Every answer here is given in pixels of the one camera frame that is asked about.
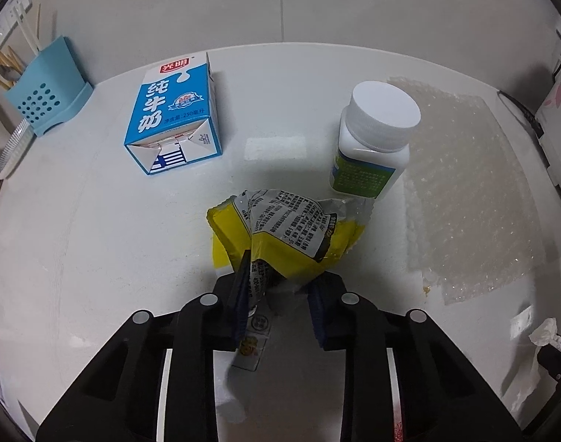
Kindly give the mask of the white pill bottle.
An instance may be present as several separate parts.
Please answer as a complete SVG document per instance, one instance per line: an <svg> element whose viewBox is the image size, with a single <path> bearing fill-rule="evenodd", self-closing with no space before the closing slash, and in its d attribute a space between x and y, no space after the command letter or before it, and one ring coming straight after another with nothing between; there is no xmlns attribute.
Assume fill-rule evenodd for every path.
<svg viewBox="0 0 561 442"><path fill-rule="evenodd" d="M380 200L405 171L410 139L421 122L414 99L384 82L357 84L339 121L333 190Z"/></svg>

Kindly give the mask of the blue white milk carton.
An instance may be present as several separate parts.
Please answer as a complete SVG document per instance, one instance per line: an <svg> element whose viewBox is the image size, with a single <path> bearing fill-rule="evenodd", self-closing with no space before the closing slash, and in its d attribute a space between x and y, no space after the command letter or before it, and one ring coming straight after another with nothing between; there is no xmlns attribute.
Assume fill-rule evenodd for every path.
<svg viewBox="0 0 561 442"><path fill-rule="evenodd" d="M123 146L147 175L222 155L208 53L176 56L147 70Z"/></svg>

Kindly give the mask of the white tissue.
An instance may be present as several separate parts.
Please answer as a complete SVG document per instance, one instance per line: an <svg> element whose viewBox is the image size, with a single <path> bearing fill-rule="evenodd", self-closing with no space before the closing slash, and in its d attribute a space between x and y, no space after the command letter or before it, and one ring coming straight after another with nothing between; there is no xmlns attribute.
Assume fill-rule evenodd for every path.
<svg viewBox="0 0 561 442"><path fill-rule="evenodd" d="M561 336L558 333L557 321L554 317L545 319L530 335L530 341L535 345L532 360L527 365L527 372L518 380L518 390L510 406L510 413L519 413L527 398L534 392L541 379L538 354L542 348L554 348L561 353Z"/></svg>

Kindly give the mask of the clear bubble wrap sheet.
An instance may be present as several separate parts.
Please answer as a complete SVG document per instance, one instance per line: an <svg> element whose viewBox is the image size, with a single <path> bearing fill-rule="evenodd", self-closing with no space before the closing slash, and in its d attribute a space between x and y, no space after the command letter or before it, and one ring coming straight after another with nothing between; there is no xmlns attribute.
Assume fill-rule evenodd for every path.
<svg viewBox="0 0 561 442"><path fill-rule="evenodd" d="M445 304L479 297L545 260L526 177L486 102L402 77L421 121L404 171L408 266Z"/></svg>

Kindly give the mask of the metal spoon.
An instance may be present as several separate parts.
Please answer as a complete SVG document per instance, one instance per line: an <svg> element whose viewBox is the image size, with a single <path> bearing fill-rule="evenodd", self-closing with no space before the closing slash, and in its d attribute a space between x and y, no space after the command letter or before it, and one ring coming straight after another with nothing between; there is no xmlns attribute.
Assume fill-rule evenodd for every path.
<svg viewBox="0 0 561 442"><path fill-rule="evenodd" d="M14 67L0 64L0 76L12 83L17 83L22 74Z"/></svg>

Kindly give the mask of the wall power socket left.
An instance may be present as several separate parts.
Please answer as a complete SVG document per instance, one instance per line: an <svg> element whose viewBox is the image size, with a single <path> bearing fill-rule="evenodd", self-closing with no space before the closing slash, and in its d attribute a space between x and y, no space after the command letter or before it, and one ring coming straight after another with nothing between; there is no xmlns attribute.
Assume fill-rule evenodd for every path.
<svg viewBox="0 0 561 442"><path fill-rule="evenodd" d="M27 12L32 7L32 0L8 0L0 11L0 48L8 40L8 35L12 33L15 26L18 25L17 18L13 9Z"/></svg>

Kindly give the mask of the blue utensil holder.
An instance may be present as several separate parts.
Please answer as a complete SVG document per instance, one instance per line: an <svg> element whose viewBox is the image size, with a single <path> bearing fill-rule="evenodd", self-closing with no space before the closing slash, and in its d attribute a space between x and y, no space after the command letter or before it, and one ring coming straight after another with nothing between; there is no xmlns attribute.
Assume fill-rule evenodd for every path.
<svg viewBox="0 0 561 442"><path fill-rule="evenodd" d="M29 63L5 97L41 137L74 118L92 91L71 53L70 41L60 36Z"/></svg>

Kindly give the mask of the white ridged plate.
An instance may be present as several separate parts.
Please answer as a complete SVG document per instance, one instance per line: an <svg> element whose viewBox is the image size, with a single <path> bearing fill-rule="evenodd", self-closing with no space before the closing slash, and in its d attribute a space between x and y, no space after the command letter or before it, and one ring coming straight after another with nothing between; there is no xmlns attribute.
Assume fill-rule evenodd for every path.
<svg viewBox="0 0 561 442"><path fill-rule="evenodd" d="M5 180L21 163L32 140L36 138L32 125L27 120L15 128L0 156L0 180Z"/></svg>

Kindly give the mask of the yellow snack wrapper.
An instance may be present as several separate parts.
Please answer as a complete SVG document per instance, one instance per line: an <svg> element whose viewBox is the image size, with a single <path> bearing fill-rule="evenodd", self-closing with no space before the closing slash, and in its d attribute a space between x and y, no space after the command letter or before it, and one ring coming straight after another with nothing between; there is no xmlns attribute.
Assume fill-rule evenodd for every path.
<svg viewBox="0 0 561 442"><path fill-rule="evenodd" d="M238 269L250 253L248 313L265 294L300 288L332 269L357 244L372 214L363 197L314 200L288 190L245 190L206 212L213 257Z"/></svg>

